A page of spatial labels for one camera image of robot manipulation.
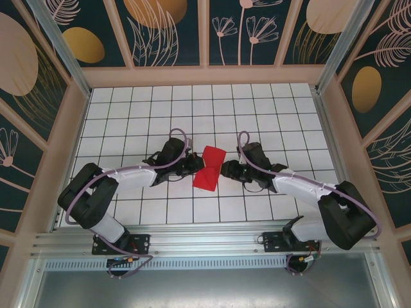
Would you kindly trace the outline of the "red paper sheet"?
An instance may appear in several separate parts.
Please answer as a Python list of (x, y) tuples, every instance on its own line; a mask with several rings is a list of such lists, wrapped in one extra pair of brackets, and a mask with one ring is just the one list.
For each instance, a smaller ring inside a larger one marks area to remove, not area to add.
[(193, 187), (206, 191), (215, 191), (226, 151), (206, 146), (202, 155), (204, 167), (198, 171), (193, 180)]

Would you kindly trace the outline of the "grey metal sheet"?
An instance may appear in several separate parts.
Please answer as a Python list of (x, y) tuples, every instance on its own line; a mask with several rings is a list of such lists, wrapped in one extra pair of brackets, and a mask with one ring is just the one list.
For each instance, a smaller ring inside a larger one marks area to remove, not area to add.
[(367, 278), (293, 277), (281, 269), (48, 272), (34, 308), (380, 308)]

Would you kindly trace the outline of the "aluminium mounting rail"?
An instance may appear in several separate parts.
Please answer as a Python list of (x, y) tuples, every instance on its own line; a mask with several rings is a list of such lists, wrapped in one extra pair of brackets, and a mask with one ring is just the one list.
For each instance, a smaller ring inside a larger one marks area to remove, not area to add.
[[(282, 221), (136, 225), (132, 234), (149, 234), (149, 254), (155, 257), (210, 257), (263, 255), (258, 236), (281, 231)], [(30, 255), (37, 258), (87, 258), (92, 253), (92, 234), (82, 228), (58, 228), (35, 236)]]

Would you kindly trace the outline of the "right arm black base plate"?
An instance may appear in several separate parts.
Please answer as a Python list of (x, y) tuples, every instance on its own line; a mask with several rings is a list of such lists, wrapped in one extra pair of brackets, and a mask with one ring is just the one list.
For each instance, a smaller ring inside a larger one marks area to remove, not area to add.
[(284, 234), (282, 232), (263, 232), (262, 239), (265, 252), (309, 253), (320, 248), (319, 242), (302, 242), (293, 234)]

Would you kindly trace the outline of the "aluminium side rail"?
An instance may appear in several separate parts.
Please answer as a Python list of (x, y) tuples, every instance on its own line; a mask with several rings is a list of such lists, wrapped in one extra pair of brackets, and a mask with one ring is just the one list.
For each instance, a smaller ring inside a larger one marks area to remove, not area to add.
[[(333, 133), (326, 109), (322, 104), (321, 97), (314, 94), (313, 102), (328, 146), (331, 161), (337, 175), (337, 181), (333, 182), (333, 184), (339, 185), (347, 180), (347, 175), (340, 157), (337, 140), (335, 139), (335, 134)], [(346, 216), (346, 212), (339, 207), (334, 197), (338, 197), (338, 195), (331, 192), (330, 195), (323, 196), (319, 201), (320, 214), (324, 220), (327, 232), (356, 231), (356, 227), (352, 228), (354, 217), (351, 217), (350, 215)]]
[(56, 228), (59, 227), (60, 225), (60, 216), (62, 213), (62, 209), (59, 207), (56, 212), (55, 212), (55, 216), (51, 222), (51, 228), (49, 230), (50, 233), (54, 232), (56, 230)]

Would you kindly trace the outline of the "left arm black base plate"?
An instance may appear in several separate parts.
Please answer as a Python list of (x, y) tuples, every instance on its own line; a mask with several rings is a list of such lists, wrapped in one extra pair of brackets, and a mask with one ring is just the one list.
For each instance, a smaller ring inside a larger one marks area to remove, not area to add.
[[(120, 248), (120, 250), (124, 250), (126, 255), (138, 254), (138, 255), (146, 255), (148, 254), (150, 247), (150, 235), (149, 234), (131, 234), (128, 242), (126, 243), (124, 248)], [(93, 244), (91, 253), (93, 255), (120, 255), (123, 252), (119, 252), (117, 249), (111, 248), (107, 243), (105, 243), (102, 239), (97, 237), (96, 235), (93, 236)]]

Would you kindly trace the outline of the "aluminium frame post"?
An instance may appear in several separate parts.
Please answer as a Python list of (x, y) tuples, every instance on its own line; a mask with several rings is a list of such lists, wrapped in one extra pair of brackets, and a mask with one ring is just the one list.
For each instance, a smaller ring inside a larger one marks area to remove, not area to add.
[(315, 84), (318, 95), (323, 94), (335, 75), (338, 66), (349, 51), (353, 41), (358, 36), (361, 27), (372, 10), (375, 0), (358, 0), (350, 18), (341, 32), (321, 75)]
[(34, 16), (36, 16), (36, 18), (40, 22), (40, 25), (46, 32), (50, 41), (54, 43), (57, 53), (60, 55), (63, 63), (71, 73), (73, 80), (77, 83), (81, 92), (85, 96), (89, 97), (91, 88), (87, 83), (80, 65), (78, 64), (76, 58), (67, 45), (62, 32), (58, 28), (55, 21), (52, 19), (48, 8), (41, 0), (26, 0), (26, 2), (30, 6)]

